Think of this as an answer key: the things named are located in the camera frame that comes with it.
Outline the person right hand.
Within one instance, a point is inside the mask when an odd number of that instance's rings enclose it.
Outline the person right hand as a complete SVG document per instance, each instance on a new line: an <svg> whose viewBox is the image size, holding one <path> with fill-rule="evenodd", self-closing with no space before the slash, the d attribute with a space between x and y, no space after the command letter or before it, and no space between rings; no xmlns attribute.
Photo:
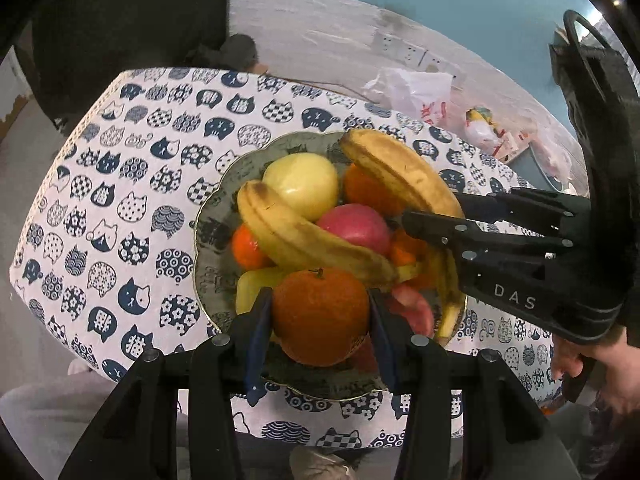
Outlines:
<svg viewBox="0 0 640 480"><path fill-rule="evenodd" d="M620 415L639 411L639 349L628 344L627 329L614 325L597 344L574 344L559 335L552 336L553 379L582 374L587 359L596 361L592 388L599 398Z"/></svg>

